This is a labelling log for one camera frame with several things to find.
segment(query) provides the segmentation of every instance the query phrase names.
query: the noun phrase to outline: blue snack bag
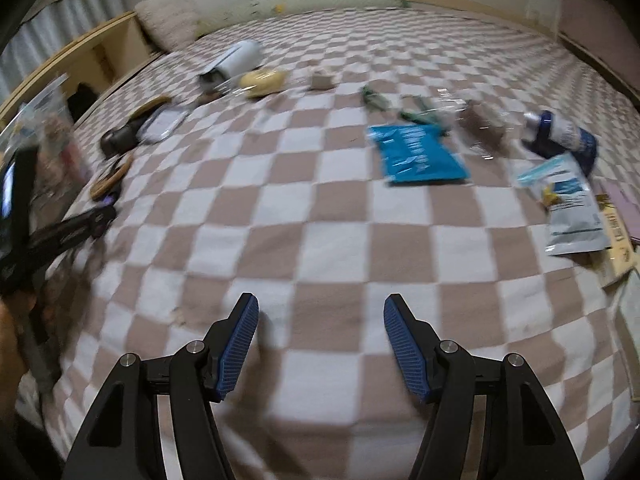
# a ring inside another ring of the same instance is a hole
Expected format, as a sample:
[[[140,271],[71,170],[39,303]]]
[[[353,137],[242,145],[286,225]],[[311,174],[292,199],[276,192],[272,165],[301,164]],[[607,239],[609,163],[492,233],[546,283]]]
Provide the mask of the blue snack bag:
[[[433,124],[369,127],[369,138],[378,145],[385,174],[394,184],[468,178],[466,168],[437,141],[439,133]]]

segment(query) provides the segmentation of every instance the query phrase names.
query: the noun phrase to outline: ribbed blue rubber pad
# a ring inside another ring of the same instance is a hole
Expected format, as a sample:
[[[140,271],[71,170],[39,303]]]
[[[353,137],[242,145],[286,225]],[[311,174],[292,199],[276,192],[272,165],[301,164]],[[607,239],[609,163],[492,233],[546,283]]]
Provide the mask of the ribbed blue rubber pad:
[[[258,326],[258,300],[252,297],[241,314],[236,328],[229,338],[218,367],[218,384],[216,391],[220,399],[236,387],[244,358],[249,351],[251,339]]]
[[[430,390],[424,358],[391,298],[385,301],[384,318],[386,334],[404,377],[404,384],[424,402]]]

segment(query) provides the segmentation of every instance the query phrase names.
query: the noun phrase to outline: bed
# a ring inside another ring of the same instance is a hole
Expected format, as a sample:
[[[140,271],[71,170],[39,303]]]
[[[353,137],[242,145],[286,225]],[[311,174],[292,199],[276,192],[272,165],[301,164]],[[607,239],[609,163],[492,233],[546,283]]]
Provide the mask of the bed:
[[[169,54],[110,96],[78,129],[97,139],[168,92],[198,95],[200,67],[254,38],[286,91],[197,108],[165,142],[136,149],[120,214],[103,244],[57,261],[49,285],[65,326],[63,376],[46,427],[66,454],[125,352],[152,358],[202,338],[242,292],[260,303],[236,390],[214,407],[236,476],[405,478],[428,413],[406,392],[383,327],[384,299],[471,354],[523,355],[558,410],[585,477],[602,480],[635,424],[607,298],[579,258],[546,256],[545,215],[514,186],[537,157],[513,142],[486,160],[456,131],[444,140],[466,184],[389,187],[367,140],[359,90],[466,92],[509,113],[549,108],[600,142],[595,173],[640,199],[640,117],[592,68],[548,38],[415,9],[333,10],[251,22]],[[332,91],[309,92],[322,66]],[[71,212],[87,208],[85,191]],[[465,466],[478,468],[482,405]],[[179,478],[161,399],[169,478]]]

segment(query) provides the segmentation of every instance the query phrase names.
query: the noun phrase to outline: silver screw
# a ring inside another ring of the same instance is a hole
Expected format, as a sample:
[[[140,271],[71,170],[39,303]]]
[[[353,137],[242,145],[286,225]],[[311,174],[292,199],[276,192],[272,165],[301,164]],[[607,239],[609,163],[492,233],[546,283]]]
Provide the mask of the silver screw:
[[[121,358],[120,358],[120,364],[122,366],[131,366],[133,363],[136,362],[136,355],[135,354],[124,354]]]
[[[440,342],[440,349],[447,354],[453,354],[458,351],[458,343],[451,339],[445,339]]]
[[[519,354],[509,354],[507,361],[512,366],[522,366],[524,364],[524,357]]]
[[[198,352],[202,352],[204,348],[204,343],[198,339],[196,341],[191,341],[187,343],[187,352],[191,354],[197,354]]]

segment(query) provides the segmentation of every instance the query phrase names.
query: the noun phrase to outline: curtain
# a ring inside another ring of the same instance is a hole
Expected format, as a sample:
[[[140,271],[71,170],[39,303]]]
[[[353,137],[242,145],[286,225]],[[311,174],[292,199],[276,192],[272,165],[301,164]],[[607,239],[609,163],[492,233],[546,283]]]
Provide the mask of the curtain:
[[[59,0],[44,7],[0,54],[0,102],[65,45],[125,11],[123,0]]]

